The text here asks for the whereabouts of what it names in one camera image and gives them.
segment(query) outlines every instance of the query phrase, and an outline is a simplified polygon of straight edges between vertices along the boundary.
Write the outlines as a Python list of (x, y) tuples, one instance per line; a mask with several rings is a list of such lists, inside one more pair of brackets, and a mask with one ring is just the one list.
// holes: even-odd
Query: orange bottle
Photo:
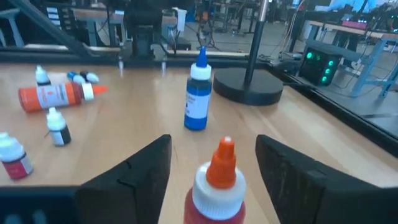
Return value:
[(236, 168), (234, 142), (220, 141), (211, 162), (200, 166), (185, 197), (184, 224), (242, 224), (246, 182)]
[(26, 112), (42, 109), (79, 105), (82, 100), (92, 100), (94, 96), (108, 90), (106, 86), (92, 85), (90, 83), (61, 83), (18, 90), (19, 102)]

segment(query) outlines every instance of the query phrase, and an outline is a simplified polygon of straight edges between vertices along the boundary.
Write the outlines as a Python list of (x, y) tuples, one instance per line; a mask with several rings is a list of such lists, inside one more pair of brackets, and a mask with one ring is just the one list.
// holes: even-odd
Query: orange nozzle cap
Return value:
[(231, 137), (223, 137), (211, 158), (206, 172), (206, 180), (217, 189), (230, 189), (235, 184), (236, 156), (234, 147), (235, 142)]
[(94, 93), (94, 95), (98, 95), (100, 93), (105, 93), (107, 91), (108, 91), (108, 87), (107, 86), (93, 85), (93, 93)]

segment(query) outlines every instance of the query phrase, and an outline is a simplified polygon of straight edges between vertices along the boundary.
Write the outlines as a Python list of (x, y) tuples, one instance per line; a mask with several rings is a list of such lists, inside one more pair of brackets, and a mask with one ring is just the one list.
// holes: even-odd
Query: black round base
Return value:
[(244, 68), (226, 68), (214, 75), (213, 89), (221, 96), (245, 105), (267, 106), (277, 103), (283, 83), (267, 71), (255, 70), (252, 82), (244, 85)]

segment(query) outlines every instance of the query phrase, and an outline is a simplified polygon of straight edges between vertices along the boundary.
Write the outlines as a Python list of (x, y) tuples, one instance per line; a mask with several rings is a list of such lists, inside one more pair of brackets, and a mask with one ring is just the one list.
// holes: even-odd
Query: blue cap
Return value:
[(201, 46), (199, 56), (197, 58), (197, 67), (206, 68), (207, 67), (207, 57), (206, 57), (206, 47)]
[(75, 75), (77, 75), (77, 73), (74, 72), (74, 71), (71, 71), (71, 72), (68, 72), (68, 73), (67, 73), (67, 77), (68, 77), (69, 80), (73, 80), (73, 77), (74, 77)]

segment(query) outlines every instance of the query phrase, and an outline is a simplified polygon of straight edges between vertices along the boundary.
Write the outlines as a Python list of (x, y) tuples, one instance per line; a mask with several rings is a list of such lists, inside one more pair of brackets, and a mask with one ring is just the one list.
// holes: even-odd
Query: bottle label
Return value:
[(68, 126), (61, 131), (50, 131), (53, 143), (56, 146), (64, 146), (70, 142), (70, 133)]
[(22, 156), (22, 158), (16, 161), (3, 162), (2, 164), (4, 168), (6, 168), (6, 171), (11, 179), (23, 178), (29, 175), (33, 171), (33, 167), (30, 164), (30, 161), (26, 156), (26, 153), (24, 154), (24, 156)]
[(194, 119), (207, 117), (210, 102), (210, 93), (205, 96), (193, 95), (187, 92), (185, 103), (185, 115)]
[(42, 108), (69, 105), (67, 90), (64, 84), (38, 87), (37, 98)]

